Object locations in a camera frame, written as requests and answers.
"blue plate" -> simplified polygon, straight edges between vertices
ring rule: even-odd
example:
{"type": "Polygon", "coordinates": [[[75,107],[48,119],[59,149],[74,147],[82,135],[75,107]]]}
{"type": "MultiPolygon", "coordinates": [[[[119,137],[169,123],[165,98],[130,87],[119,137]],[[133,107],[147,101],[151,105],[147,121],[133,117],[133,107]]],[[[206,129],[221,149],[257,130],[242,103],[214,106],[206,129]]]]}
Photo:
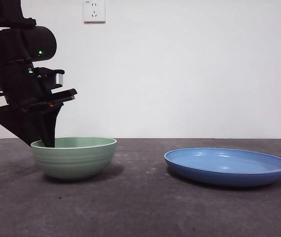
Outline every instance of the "blue plate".
{"type": "Polygon", "coordinates": [[[172,171],[186,178],[222,186],[252,187],[281,178],[281,158],[224,148],[187,148],[167,152],[172,171]]]}

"plate rim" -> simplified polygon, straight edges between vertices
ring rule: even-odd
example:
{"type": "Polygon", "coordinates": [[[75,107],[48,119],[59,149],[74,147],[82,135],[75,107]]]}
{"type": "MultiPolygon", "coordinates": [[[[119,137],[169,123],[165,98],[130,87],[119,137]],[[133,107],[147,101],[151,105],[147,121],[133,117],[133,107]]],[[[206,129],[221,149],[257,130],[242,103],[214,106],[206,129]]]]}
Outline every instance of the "plate rim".
{"type": "Polygon", "coordinates": [[[236,172],[221,172],[221,171],[214,171],[214,170],[207,170],[207,169],[198,169],[198,168],[192,168],[192,167],[188,167],[188,166],[184,166],[184,165],[180,165],[180,164],[177,164],[177,163],[174,163],[172,162],[170,159],[167,158],[167,155],[171,152],[175,152],[175,151],[181,151],[181,150],[195,150],[195,149],[207,149],[207,150],[210,150],[210,149],[219,149],[219,150],[231,150],[231,151],[241,151],[241,152],[247,152],[247,153],[254,153],[254,154],[260,154],[260,155],[267,155],[267,156],[270,156],[270,157],[274,157],[274,158],[277,158],[277,159],[281,159],[281,157],[277,157],[277,156],[274,156],[274,155],[270,155],[270,154],[266,154],[266,153],[262,153],[262,152],[254,152],[254,151],[247,151],[247,150],[240,150],[240,149],[231,149],[231,148],[217,148],[217,147],[194,147],[194,148],[180,148],[180,149],[175,149],[175,150],[172,150],[172,151],[168,151],[164,154],[164,158],[165,158],[165,161],[168,161],[172,164],[175,164],[177,166],[181,166],[181,167],[184,167],[184,168],[189,168],[189,169],[194,169],[194,170],[199,170],[199,171],[206,171],[206,172],[213,172],[213,173],[219,173],[219,174],[249,174],[249,175],[258,175],[258,174],[273,174],[273,173],[278,173],[278,172],[281,172],[281,169],[278,169],[278,170],[274,170],[274,171],[267,171],[267,172],[259,172],[259,173],[236,173],[236,172]]]}

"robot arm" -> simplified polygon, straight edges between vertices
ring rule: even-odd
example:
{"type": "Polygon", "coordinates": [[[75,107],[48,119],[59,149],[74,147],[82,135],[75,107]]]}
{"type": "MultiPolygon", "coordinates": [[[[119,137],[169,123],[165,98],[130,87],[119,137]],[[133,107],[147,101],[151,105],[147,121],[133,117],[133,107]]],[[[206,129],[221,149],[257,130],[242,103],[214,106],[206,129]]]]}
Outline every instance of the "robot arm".
{"type": "Polygon", "coordinates": [[[20,0],[0,0],[0,124],[28,145],[42,140],[54,147],[55,124],[63,102],[77,93],[61,87],[63,70],[34,68],[32,62],[52,58],[56,52],[53,33],[23,17],[20,0]]]}

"bowl rim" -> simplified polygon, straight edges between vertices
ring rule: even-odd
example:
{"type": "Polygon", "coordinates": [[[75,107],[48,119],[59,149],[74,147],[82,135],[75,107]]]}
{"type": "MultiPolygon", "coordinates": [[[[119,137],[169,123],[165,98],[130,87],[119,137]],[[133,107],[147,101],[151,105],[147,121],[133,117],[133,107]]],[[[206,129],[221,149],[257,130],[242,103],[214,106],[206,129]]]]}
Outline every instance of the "bowl rim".
{"type": "Polygon", "coordinates": [[[281,157],[277,157],[277,156],[266,154],[266,153],[262,153],[262,152],[254,152],[254,151],[241,150],[241,149],[231,149],[231,148],[218,148],[218,147],[192,147],[192,148],[175,149],[175,150],[166,152],[165,155],[164,155],[164,158],[165,158],[165,161],[168,161],[168,162],[170,162],[172,164],[175,164],[177,166],[181,166],[181,167],[184,167],[184,168],[189,168],[191,170],[199,170],[199,171],[204,171],[204,172],[212,172],[212,173],[220,173],[220,174],[258,175],[258,174],[273,174],[273,173],[281,172],[281,168],[280,169],[276,169],[276,170],[266,171],[266,172],[223,172],[223,171],[215,171],[215,170],[209,170],[209,169],[200,169],[200,168],[187,167],[187,166],[184,166],[184,165],[181,165],[181,164],[177,164],[177,163],[173,162],[172,160],[170,160],[168,158],[168,154],[170,154],[172,152],[177,152],[177,151],[181,151],[181,150],[197,150],[197,149],[208,149],[208,150],[218,149],[218,150],[240,151],[240,152],[247,152],[247,153],[252,153],[252,154],[266,155],[266,156],[274,157],[274,158],[277,158],[277,159],[281,160],[281,157]]]}
{"type": "Polygon", "coordinates": [[[110,145],[117,143],[117,140],[115,140],[114,138],[109,138],[109,137],[56,137],[55,139],[59,139],[59,138],[104,138],[104,139],[110,139],[113,142],[104,144],[104,145],[88,146],[88,147],[40,147],[40,146],[34,145],[36,142],[41,141],[41,140],[38,140],[38,141],[32,142],[30,144],[30,147],[37,148],[37,149],[47,149],[47,150],[76,150],[76,149],[85,149],[85,148],[106,147],[106,146],[110,146],[110,145]]]}

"white wall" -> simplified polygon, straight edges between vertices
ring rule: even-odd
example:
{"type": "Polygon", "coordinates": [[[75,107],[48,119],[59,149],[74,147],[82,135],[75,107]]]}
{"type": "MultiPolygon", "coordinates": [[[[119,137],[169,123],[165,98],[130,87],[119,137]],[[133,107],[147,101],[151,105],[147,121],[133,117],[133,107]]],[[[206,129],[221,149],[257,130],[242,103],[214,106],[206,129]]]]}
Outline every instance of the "white wall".
{"type": "Polygon", "coordinates": [[[22,0],[58,42],[35,65],[78,91],[57,136],[281,138],[281,0],[107,0],[86,25],[83,2],[22,0]]]}

